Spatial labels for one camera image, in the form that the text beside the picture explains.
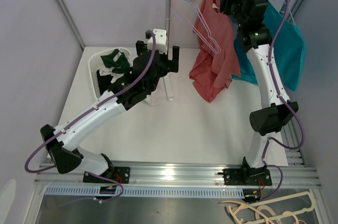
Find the red t shirt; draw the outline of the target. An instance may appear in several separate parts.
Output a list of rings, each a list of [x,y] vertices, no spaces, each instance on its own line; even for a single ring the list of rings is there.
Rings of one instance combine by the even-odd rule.
[[[193,86],[207,102],[230,87],[233,76],[241,76],[234,50],[229,16],[220,12],[220,0],[203,0],[194,23],[200,52],[189,73]]]

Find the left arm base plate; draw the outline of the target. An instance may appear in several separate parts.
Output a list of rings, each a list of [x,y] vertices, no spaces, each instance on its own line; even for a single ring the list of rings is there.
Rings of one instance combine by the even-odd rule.
[[[100,175],[100,178],[97,178],[88,172],[86,172],[83,176],[84,183],[109,183],[109,181],[102,179],[107,178],[110,180],[114,180],[121,184],[128,184],[130,178],[131,168],[127,166],[115,166],[113,169],[109,168],[103,174]]]

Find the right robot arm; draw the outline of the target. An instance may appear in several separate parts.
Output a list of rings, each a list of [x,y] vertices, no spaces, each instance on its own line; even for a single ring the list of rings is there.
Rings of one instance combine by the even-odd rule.
[[[220,11],[237,22],[237,37],[253,67],[261,97],[261,109],[249,116],[254,135],[238,174],[244,184],[266,178],[264,154],[269,141],[280,135],[298,111],[298,104],[283,89],[275,64],[273,39],[263,23],[267,6],[268,0],[220,0]]]

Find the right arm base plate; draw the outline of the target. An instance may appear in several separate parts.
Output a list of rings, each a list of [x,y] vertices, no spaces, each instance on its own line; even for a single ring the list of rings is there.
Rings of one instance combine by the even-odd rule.
[[[223,177],[225,185],[256,186],[259,185],[259,182],[262,182],[265,186],[272,185],[270,171],[266,166],[258,169],[226,168],[218,172],[217,175]]]

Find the black t shirt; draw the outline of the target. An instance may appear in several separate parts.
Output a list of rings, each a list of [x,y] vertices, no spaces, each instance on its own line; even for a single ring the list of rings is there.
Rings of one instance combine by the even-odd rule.
[[[96,72],[97,79],[98,79],[98,87],[100,95],[102,95],[110,86],[111,80],[113,79],[112,75],[101,75],[100,70],[97,70]]]

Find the pink wire hanger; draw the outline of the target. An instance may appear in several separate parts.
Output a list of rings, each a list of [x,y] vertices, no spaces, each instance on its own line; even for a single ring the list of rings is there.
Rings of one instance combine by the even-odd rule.
[[[202,35],[202,33],[198,30],[198,28],[193,24],[181,11],[180,9],[174,4],[173,0],[171,2],[171,8],[177,12],[177,14],[185,20],[188,25],[191,27],[192,31],[197,35],[197,37],[204,43],[214,54],[219,54],[221,52],[221,48],[215,38],[212,36],[211,30],[202,15],[202,12],[197,4],[197,0],[181,0],[187,2],[192,5],[193,9],[196,12],[196,20],[199,20],[199,23],[202,24],[203,29],[206,31],[206,37]]]

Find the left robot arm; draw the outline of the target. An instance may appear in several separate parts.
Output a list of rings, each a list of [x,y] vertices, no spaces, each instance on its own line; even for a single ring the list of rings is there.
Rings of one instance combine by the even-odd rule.
[[[172,47],[173,58],[159,50],[151,51],[142,41],[136,43],[137,57],[131,69],[114,83],[84,112],[62,125],[45,125],[40,133],[46,142],[58,173],[75,169],[95,175],[101,182],[114,176],[114,165],[105,154],[80,148],[80,143],[108,120],[130,110],[156,90],[160,78],[179,70],[179,46]]]

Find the green and white t shirt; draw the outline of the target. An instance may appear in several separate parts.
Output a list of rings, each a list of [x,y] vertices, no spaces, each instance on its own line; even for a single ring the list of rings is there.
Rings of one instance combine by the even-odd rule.
[[[102,55],[101,59],[104,63],[104,67],[100,68],[101,75],[112,75],[113,79],[111,84],[114,83],[117,79],[121,78],[124,73],[127,72],[133,66],[133,60],[130,62],[123,52],[120,52],[118,49],[113,50],[112,53],[108,55]],[[157,106],[167,102],[167,96],[165,91],[165,84],[162,79],[159,81],[156,90],[152,92],[149,96],[146,97],[145,101],[150,106]]]

